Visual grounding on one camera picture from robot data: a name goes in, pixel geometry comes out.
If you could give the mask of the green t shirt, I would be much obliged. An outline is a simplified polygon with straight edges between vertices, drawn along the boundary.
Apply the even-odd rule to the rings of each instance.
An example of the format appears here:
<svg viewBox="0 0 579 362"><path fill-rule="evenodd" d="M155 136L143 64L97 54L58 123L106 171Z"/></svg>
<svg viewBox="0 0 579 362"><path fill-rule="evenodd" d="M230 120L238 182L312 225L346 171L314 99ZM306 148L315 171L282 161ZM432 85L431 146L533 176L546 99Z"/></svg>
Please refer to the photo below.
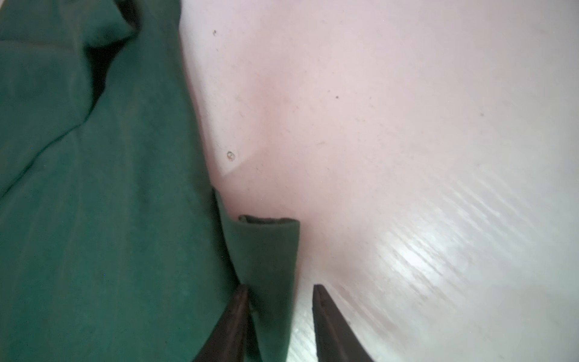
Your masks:
<svg viewBox="0 0 579 362"><path fill-rule="evenodd" d="M299 223L226 213L180 12L2 4L3 361L190 361L240 284L246 360L286 360Z"/></svg>

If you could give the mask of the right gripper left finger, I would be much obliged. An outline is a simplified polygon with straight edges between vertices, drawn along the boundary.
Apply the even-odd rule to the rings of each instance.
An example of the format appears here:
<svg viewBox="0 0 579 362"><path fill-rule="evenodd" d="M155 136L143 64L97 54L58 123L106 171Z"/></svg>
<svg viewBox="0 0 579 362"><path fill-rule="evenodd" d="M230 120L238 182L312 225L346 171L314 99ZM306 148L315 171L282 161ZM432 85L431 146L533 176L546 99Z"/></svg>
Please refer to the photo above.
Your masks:
<svg viewBox="0 0 579 362"><path fill-rule="evenodd" d="M194 362L242 362L250 319L249 288L240 285Z"/></svg>

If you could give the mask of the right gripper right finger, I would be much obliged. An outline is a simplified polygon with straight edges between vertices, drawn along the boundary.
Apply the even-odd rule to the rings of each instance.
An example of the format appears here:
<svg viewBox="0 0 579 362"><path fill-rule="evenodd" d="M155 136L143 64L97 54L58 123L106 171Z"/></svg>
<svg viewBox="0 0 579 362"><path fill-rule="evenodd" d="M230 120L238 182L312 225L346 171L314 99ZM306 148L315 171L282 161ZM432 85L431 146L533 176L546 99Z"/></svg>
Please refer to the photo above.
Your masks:
<svg viewBox="0 0 579 362"><path fill-rule="evenodd" d="M318 361L373 361L322 284L313 288L312 312Z"/></svg>

